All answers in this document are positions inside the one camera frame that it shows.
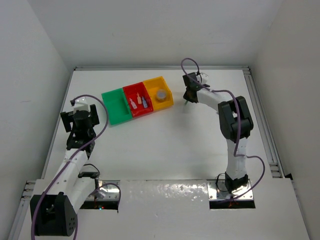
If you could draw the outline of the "round tape roll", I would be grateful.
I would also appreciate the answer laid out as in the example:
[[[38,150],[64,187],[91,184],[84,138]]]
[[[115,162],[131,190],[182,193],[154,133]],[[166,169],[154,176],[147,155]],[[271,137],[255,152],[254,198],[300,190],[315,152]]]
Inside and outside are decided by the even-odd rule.
[[[159,102],[165,101],[166,98],[167,98],[167,91],[164,90],[164,89],[159,89],[159,90],[156,92],[155,98],[156,98],[156,100],[159,101]]]

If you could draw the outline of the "pink correction tape case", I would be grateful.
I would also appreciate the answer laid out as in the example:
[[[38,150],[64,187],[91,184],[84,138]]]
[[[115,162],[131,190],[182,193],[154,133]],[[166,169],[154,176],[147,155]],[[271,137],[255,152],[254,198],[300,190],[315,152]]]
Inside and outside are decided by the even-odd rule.
[[[132,108],[133,108],[134,110],[136,110],[136,109],[138,108],[137,105],[136,105],[136,103],[135,103],[131,98],[129,98],[129,101],[130,101],[130,104],[131,104]]]

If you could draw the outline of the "blue correction tape case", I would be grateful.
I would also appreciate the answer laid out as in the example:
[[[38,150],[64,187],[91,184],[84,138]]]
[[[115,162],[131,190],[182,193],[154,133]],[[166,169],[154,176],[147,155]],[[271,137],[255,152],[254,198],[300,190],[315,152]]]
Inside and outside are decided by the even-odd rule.
[[[145,100],[144,97],[142,97],[142,104],[145,109],[148,107],[147,101]]]

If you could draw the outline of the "orange correction tape case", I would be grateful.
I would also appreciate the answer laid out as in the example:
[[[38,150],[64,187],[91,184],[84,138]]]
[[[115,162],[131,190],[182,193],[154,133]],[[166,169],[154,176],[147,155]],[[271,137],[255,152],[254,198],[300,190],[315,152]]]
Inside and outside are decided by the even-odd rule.
[[[140,94],[137,93],[136,96],[137,96],[137,102],[138,102],[138,104],[141,105],[141,104],[142,104],[142,99],[141,99],[141,97],[140,97]]]

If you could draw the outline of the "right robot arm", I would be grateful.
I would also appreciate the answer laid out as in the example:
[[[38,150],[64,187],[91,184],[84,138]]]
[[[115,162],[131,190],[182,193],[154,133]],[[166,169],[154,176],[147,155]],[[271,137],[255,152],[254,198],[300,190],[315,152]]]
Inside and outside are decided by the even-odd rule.
[[[246,146],[254,123],[246,99],[227,95],[228,90],[211,90],[203,84],[199,72],[182,76],[186,87],[183,98],[190,103],[207,105],[218,113],[219,128],[227,142],[225,187],[231,193],[248,183]]]

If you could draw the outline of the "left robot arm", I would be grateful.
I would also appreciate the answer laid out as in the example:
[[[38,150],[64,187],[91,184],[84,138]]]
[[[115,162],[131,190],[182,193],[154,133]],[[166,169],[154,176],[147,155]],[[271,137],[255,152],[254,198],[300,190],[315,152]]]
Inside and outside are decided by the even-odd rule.
[[[100,123],[94,104],[75,103],[73,110],[60,114],[69,133],[64,159],[52,182],[30,201],[31,238],[69,237],[77,229],[77,213],[96,187],[96,173],[80,174],[94,146],[94,126]]]

